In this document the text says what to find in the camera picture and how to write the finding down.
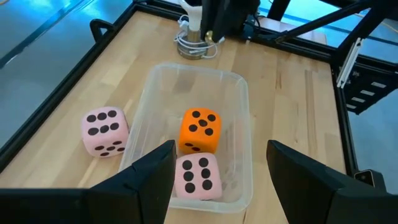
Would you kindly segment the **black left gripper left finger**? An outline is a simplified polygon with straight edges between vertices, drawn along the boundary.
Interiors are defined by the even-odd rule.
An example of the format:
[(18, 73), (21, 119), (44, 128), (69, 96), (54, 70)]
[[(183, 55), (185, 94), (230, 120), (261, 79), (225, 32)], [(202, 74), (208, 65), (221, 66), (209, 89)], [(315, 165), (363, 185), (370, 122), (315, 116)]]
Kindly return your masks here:
[(176, 146), (167, 140), (88, 193), (89, 223), (163, 223), (175, 180)]

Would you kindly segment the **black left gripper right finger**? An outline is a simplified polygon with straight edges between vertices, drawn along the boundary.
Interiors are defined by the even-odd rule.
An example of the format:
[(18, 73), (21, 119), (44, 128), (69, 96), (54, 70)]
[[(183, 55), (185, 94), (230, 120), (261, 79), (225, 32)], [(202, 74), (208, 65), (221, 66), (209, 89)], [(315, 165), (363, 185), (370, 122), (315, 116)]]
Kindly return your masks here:
[(267, 142), (266, 157), (287, 221), (326, 223), (333, 195), (346, 176), (276, 140)]

